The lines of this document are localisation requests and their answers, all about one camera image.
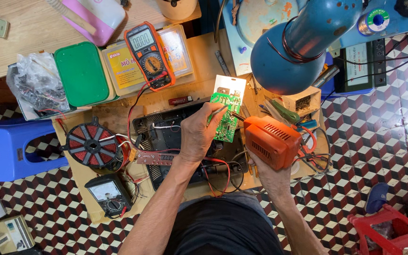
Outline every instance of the analog multimeter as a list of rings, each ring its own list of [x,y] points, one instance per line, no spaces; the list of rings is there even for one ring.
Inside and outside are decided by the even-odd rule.
[[[152,24],[145,21],[124,33],[125,43],[141,69],[144,79],[149,82],[166,71],[167,75],[151,83],[150,89],[158,91],[175,83],[174,73],[168,66],[160,38]]]
[[[105,217],[112,219],[111,216],[128,212],[132,208],[132,200],[117,173],[96,177],[88,181],[84,187],[89,190],[103,209]]]

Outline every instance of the man's right hand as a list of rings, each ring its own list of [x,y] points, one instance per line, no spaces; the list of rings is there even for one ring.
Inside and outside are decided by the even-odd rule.
[[[248,148],[246,150],[250,155],[250,161],[248,164],[256,164],[259,173],[259,180],[261,180],[261,183],[267,190],[270,198],[272,200],[278,199],[284,202],[289,202],[292,199],[291,167],[275,171]]]

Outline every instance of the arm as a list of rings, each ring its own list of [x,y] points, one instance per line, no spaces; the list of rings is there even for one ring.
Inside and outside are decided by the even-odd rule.
[[[225,111],[213,116],[208,126],[207,118],[221,107],[220,103],[207,102],[181,122],[181,151],[122,244],[119,255],[163,254],[188,182],[210,147]]]
[[[257,165],[259,179],[282,219],[292,253],[328,254],[303,219],[291,196],[291,168],[275,171],[251,151],[248,150],[248,153],[248,163]]]

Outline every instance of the green circuit board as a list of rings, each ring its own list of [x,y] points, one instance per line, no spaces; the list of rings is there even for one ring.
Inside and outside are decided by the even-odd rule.
[[[238,114],[240,110],[240,97],[226,95],[223,93],[213,93],[210,102],[219,102],[228,105],[227,111],[224,113],[220,124],[217,127],[217,134],[214,139],[224,142],[232,142],[234,139],[235,129],[237,128],[237,119],[229,114],[235,112]]]

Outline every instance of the multimeter dial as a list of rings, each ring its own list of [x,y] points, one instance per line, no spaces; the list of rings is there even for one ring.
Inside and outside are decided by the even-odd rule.
[[[105,201],[105,207],[110,212],[121,211],[122,208],[124,208],[122,202],[117,199],[110,199]]]
[[[144,70],[152,74],[155,74],[163,70],[161,61],[156,56],[147,57],[143,62],[143,66]]]

